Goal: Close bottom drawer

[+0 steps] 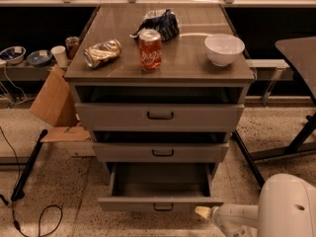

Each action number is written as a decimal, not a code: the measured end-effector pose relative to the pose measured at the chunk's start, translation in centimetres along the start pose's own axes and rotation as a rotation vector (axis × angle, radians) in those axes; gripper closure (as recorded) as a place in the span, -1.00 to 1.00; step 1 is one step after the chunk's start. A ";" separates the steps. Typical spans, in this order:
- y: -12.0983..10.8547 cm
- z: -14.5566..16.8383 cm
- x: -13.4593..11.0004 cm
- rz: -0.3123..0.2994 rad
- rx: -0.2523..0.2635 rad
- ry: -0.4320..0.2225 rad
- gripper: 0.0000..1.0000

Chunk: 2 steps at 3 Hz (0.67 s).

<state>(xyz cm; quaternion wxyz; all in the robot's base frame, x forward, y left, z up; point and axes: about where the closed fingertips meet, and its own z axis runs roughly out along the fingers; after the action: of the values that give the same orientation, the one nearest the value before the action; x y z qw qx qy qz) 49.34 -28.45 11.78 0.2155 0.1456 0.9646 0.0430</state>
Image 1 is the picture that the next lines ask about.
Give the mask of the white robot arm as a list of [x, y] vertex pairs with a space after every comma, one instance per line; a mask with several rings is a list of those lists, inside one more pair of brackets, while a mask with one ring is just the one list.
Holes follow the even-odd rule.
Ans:
[[316, 237], [316, 188], [288, 174], [264, 183], [257, 205], [197, 206], [195, 213], [217, 226], [225, 237]]

